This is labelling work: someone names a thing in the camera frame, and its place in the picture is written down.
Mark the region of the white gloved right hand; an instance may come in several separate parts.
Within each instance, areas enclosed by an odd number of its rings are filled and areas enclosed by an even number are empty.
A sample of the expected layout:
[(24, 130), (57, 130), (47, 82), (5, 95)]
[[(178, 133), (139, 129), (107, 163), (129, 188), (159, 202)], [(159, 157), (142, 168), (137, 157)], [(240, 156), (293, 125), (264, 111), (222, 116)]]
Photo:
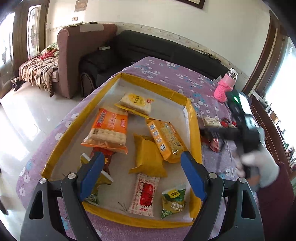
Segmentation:
[[(247, 179), (250, 186), (266, 188), (277, 179), (280, 173), (280, 167), (263, 145), (260, 145), (259, 150), (246, 154), (239, 155), (237, 151), (233, 151), (232, 157), (235, 159), (237, 175)], [(243, 166), (258, 168), (259, 174), (246, 178)]]

